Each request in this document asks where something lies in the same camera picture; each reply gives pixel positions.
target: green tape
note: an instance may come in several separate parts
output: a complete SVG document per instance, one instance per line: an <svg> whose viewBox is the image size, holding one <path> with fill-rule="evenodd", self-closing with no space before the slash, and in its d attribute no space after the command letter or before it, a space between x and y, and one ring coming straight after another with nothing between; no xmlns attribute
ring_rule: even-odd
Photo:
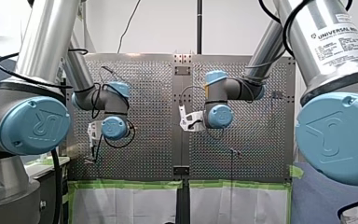
<svg viewBox="0 0 358 224"><path fill-rule="evenodd" d="M62 203L67 203L69 200L68 194L62 195Z"/></svg>
<svg viewBox="0 0 358 224"><path fill-rule="evenodd" d="M297 179L301 179L304 175L304 171L299 168L299 167L296 167L294 165L290 165L290 176L291 177L294 177L294 178L297 178Z"/></svg>
<svg viewBox="0 0 358 224"><path fill-rule="evenodd" d="M207 189L207 188L222 188L235 187L243 189L276 189L285 190L290 189L290 184L267 184L252 181L231 181L229 180L190 180L190 187L192 189Z"/></svg>
<svg viewBox="0 0 358 224"><path fill-rule="evenodd" d="M126 181L126 180L80 180L70 181L73 189L180 189L181 181Z"/></svg>
<svg viewBox="0 0 358 224"><path fill-rule="evenodd" d="M72 224L72 216L74 213L75 190L75 186L68 182L69 224Z"/></svg>
<svg viewBox="0 0 358 224"><path fill-rule="evenodd" d="M290 186L287 192L287 216L286 216L287 224L290 224L292 219L292 190L293 190L292 186Z"/></svg>

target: metal frame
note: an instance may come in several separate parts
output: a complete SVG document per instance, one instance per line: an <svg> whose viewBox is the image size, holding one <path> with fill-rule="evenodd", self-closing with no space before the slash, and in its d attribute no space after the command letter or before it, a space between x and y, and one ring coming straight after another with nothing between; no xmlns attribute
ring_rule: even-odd
<svg viewBox="0 0 358 224"><path fill-rule="evenodd" d="M190 133L184 133L180 126L180 114L178 109L178 100L179 100L179 94L181 91L186 87L193 85L193 72L194 72L194 66L193 63L241 63L246 64L250 60L250 56L214 56L214 55L189 55L189 54L90 54L86 56L86 60L88 61L88 64L90 67L93 66L94 63L101 64L105 62L137 62L137 63L152 63L152 62L165 62L169 63L172 67L172 71L170 74L167 74L167 76L171 76L172 79L172 90L171 90L171 96L165 96L170 97L172 99L171 101L171 120L172 120L172 148L171 151L167 151L167 153L172 153L172 169L171 173L166 175L165 177L153 177L153 174L150 174L149 176L131 176L127 175L125 178L129 180L139 180L139 181L152 181L152 180L188 180L193 178L191 175L186 175L184 173L175 173L174 170L190 170L190 173L192 173L192 167L191 167L191 157L190 157ZM280 63L286 64L285 72L286 74L280 74L286 76L286 92L287 96L290 98L290 100L285 101L287 104L285 106L285 125L287 128L285 128L285 134L284 134L284 165L289 165L292 163L292 156L293 156L293 143L294 143L294 97L295 97L295 61L291 58L282 58L278 61L277 65ZM183 67L188 66L190 67L190 74L175 74L175 67ZM98 80L99 77L97 74L93 74L93 77ZM67 94L67 101L68 101L68 108L71 113L74 113L74 109L72 105L70 104L70 94L71 92L68 92ZM184 93L185 96L183 96L184 104L186 108L193 108L193 102L194 102L194 95L191 90ZM82 156L79 155L77 152L78 150L76 145L76 137L73 135L73 130L68 135L67 139L67 148L68 152L67 154L73 158L72 163L79 163ZM72 165L72 171L76 169L76 165ZM106 167L105 165L102 165L104 169L115 169L115 167ZM89 178L95 178L96 171L95 169L87 169L85 175L82 175L82 179L89 179ZM79 179L80 175L74 175L70 171L70 178L71 179ZM220 176L218 178L230 178L230 176ZM289 173L289 167L287 166L285 168L284 174L280 176L270 176L270 177L244 177L241 178L240 176L236 176L236 179L241 180L252 180L252 181L261 181L261 182L288 182L290 181L290 173Z"/></svg>

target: metal bracket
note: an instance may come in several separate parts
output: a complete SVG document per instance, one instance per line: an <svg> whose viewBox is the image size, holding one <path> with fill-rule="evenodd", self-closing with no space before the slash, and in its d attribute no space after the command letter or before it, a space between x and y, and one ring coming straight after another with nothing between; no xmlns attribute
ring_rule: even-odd
<svg viewBox="0 0 358 224"><path fill-rule="evenodd" d="M173 166L174 175L190 175L189 166Z"/></svg>
<svg viewBox="0 0 358 224"><path fill-rule="evenodd" d="M190 76L191 68L188 66L175 66L176 76Z"/></svg>
<svg viewBox="0 0 358 224"><path fill-rule="evenodd" d="M184 105L179 105L180 126L185 132L201 132L205 130L203 111L186 114Z"/></svg>

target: black pole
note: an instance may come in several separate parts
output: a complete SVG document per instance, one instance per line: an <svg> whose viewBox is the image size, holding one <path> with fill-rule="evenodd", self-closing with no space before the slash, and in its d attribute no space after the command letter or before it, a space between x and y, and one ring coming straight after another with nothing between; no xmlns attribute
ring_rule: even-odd
<svg viewBox="0 0 358 224"><path fill-rule="evenodd" d="M197 1L197 54L202 54L202 0Z"/></svg>

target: black cable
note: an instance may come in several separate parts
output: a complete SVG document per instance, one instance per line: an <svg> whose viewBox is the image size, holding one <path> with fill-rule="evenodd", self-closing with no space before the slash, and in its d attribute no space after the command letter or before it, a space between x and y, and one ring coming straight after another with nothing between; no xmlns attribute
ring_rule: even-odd
<svg viewBox="0 0 358 224"><path fill-rule="evenodd" d="M338 211L337 211L338 219L341 219L341 216L345 211L350 210L350 209L355 208L355 207L358 207L358 202L348 204L348 205L343 206L340 209L338 209Z"/></svg>
<svg viewBox="0 0 358 224"><path fill-rule="evenodd" d="M295 17L298 14L298 12L300 12L301 9L303 9L310 1L312 1L312 0L304 0L300 4L298 4L298 6L295 7L295 9L293 9L292 12L289 14L289 16L287 17L286 23L283 26L283 44L284 44L284 47L286 48L287 52L290 55L292 55L293 58L295 58L295 54L293 53L293 51L290 49L290 46L289 46L288 31L289 31L289 28L292 27L292 23L295 20Z"/></svg>
<svg viewBox="0 0 358 224"><path fill-rule="evenodd" d="M272 12L269 11L266 5L264 5L264 0L258 0L258 3L260 4L261 8L267 15L269 15L277 23L281 23L281 20L278 17L276 17L274 14L272 14Z"/></svg>
<svg viewBox="0 0 358 224"><path fill-rule="evenodd" d="M84 51L83 55L84 54L87 54L88 51L86 49L68 49L68 51L70 52L74 52L74 51ZM9 54L9 55L6 55L6 56L3 56L3 57L0 57L0 70L4 73L7 73L13 77L17 77L19 79L22 79L24 81L27 81L29 83L32 83L32 84L35 84L35 85L41 85L41 86L47 86L47 87L53 87L53 88L59 88L59 89L72 89L72 86L62 86L62 85L54 85L54 84L49 84L49 83L45 83L45 82L40 82L40 81L36 81L34 79L31 79L29 77L26 77L26 76L23 76L23 75L20 75L20 74L17 74L13 71L10 71L10 70L7 70L2 64L1 62L7 60L7 59L10 59L10 58L13 58L13 57L17 57L19 56L19 53L12 53L12 54Z"/></svg>
<svg viewBox="0 0 358 224"><path fill-rule="evenodd" d="M113 86L110 86L108 84L103 84L101 85L101 83L99 82L95 82L94 85L98 86L97 87L97 90L95 90L92 95L91 95L91 104L92 104L92 109L91 109L91 117L93 119L96 119L98 117L98 115L100 115L100 111L98 108L97 108L97 104L98 104L98 101L100 99L100 95L101 95L101 91L103 90L104 87L106 88L110 88L112 89L113 91L115 91L115 93L121 98L122 101L124 101L124 103L126 104L127 106L127 110L130 109L130 103L127 99L127 97L125 97L123 94L121 94L120 91L118 91L115 87Z"/></svg>
<svg viewBox="0 0 358 224"><path fill-rule="evenodd" d="M69 52L78 52L78 51L83 51L83 53L81 53L82 55L86 55L89 53L89 51L87 49L68 49Z"/></svg>
<svg viewBox="0 0 358 224"><path fill-rule="evenodd" d="M138 6L139 6L140 3L141 3L141 0L138 0L138 2L136 3L135 9L133 10L133 12L132 12L132 14L131 14L131 16L130 16L129 21L127 22L127 27L126 27L126 29L124 30L124 33L121 35L120 43L118 44L117 53L120 53L121 44L123 43L124 35L125 35L125 34L127 33L127 31L129 30L129 27L130 27L132 18L133 18L133 16L135 15L136 9L138 9Z"/></svg>
<svg viewBox="0 0 358 224"><path fill-rule="evenodd" d="M187 128L188 128L189 130L192 130L193 127L194 127L194 125L196 125L196 123L202 123L202 122L203 122L203 121L202 121L201 119L197 119L197 120L194 121L193 123L189 124L189 125L187 126Z"/></svg>
<svg viewBox="0 0 358 224"><path fill-rule="evenodd" d="M97 150L95 152L95 158L94 158L94 162L98 161L98 155L100 155L100 147L101 147L101 142L103 141L103 135L100 135L100 140L98 141L98 146L97 146Z"/></svg>
<svg viewBox="0 0 358 224"><path fill-rule="evenodd" d="M202 0L197 0L197 54L202 54Z"/></svg>
<svg viewBox="0 0 358 224"><path fill-rule="evenodd" d="M55 182L56 182L56 186L55 186L56 197L55 197L53 224L58 224L60 222L60 212L61 212L61 205L62 205L62 175L61 175L60 161L57 155L57 151L55 149L51 151L51 157L53 158Z"/></svg>
<svg viewBox="0 0 358 224"><path fill-rule="evenodd" d="M110 147L112 147L112 148L124 148L124 147L127 147L127 146L133 141L133 139L135 138L135 126L133 126L133 123L132 123L129 119L127 119L127 122L130 124L130 130L132 130L132 138L131 138L131 140L130 140L127 144L125 144L125 145L123 145L123 146L116 147L116 146L113 146L113 145L108 141L108 139L106 139L106 137L104 136L104 137L103 137L103 140L106 142L106 144L107 144L108 146L110 146Z"/></svg>
<svg viewBox="0 0 358 224"><path fill-rule="evenodd" d="M345 9L347 11L349 11L351 9L351 5L353 4L353 0L348 0L347 6L345 7Z"/></svg>
<svg viewBox="0 0 358 224"><path fill-rule="evenodd" d="M92 119L96 119L98 117L98 115L100 115L100 111L98 108L97 108L97 103L98 103L98 100L100 99L100 94L101 94L101 84L96 82L94 83L94 85L98 86L97 90L95 90L92 95L91 95L91 104L92 104L92 109L91 109L91 118Z"/></svg>

